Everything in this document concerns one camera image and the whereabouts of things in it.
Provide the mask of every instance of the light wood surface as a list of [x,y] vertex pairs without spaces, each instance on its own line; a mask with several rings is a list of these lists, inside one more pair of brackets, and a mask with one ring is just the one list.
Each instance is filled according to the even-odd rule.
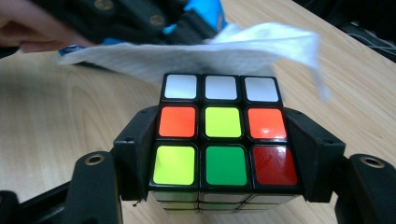
[[[331,27],[291,0],[222,0],[228,21],[242,27],[268,21],[321,35],[320,63],[332,90],[317,97],[308,70],[275,64],[284,104],[304,112],[346,142],[346,155],[365,153],[396,165],[396,64]],[[56,52],[0,60],[0,189],[21,201],[68,181],[75,161],[110,150],[134,114],[156,105],[160,87],[133,77],[57,65]],[[289,203],[250,215],[169,216],[152,198],[123,204],[124,223],[336,223],[331,203]]]

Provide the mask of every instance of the orange sticker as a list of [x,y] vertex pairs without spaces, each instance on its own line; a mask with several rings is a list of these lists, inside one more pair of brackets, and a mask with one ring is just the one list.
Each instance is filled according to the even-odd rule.
[[279,109],[250,108],[247,115],[253,138],[286,138],[285,124]]
[[161,112],[160,136],[193,137],[195,135],[195,108],[166,106]]

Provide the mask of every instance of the colored sticker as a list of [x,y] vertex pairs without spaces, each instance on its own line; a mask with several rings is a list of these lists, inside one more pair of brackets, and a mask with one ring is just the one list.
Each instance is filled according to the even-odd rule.
[[242,209],[267,210],[267,209],[275,208],[277,206],[278,204],[270,204],[270,203],[247,203],[242,207]]
[[195,209],[198,203],[181,203],[181,202],[162,202],[161,205],[166,209]]
[[235,107],[208,107],[205,110],[205,133],[209,137],[240,137],[239,110]]
[[191,185],[194,167],[193,147],[160,146],[157,149],[153,180],[156,184]]
[[254,147],[257,180],[262,185],[296,185],[291,152],[286,147]]
[[286,203],[296,198],[296,195],[255,194],[248,199],[248,203]]
[[169,215],[195,215],[198,211],[198,209],[165,209]]
[[157,201],[195,202],[198,200],[198,192],[182,191],[152,191]]
[[235,209],[241,203],[199,203],[199,208],[202,209]]
[[240,203],[246,199],[248,194],[244,193],[199,193],[199,200],[209,203]]
[[285,124],[279,109],[250,108],[247,115],[253,138],[286,138]]
[[164,107],[160,119],[160,136],[193,137],[195,135],[195,114],[194,107]]
[[189,75],[169,75],[166,78],[164,96],[166,98],[194,99],[197,96],[197,77]]
[[237,98],[235,77],[206,77],[205,97],[212,100],[235,100]]
[[277,102],[279,100],[275,82],[269,77],[247,77],[245,85],[249,101]]
[[206,181],[211,185],[246,185],[247,168],[241,147],[208,147]]
[[205,210],[205,209],[201,209],[201,213],[204,215],[220,215],[220,214],[231,214],[233,213],[233,210]]

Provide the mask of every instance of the black device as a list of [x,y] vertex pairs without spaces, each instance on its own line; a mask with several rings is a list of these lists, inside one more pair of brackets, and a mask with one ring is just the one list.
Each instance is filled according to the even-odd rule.
[[[91,42],[112,37],[135,44],[193,45],[216,35],[187,0],[34,0]],[[163,29],[176,24],[170,34]]]

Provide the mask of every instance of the green sticker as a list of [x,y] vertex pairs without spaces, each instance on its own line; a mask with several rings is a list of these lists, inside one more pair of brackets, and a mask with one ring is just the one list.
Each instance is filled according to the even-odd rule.
[[206,149],[206,181],[211,185],[246,185],[248,178],[244,149],[208,147]]

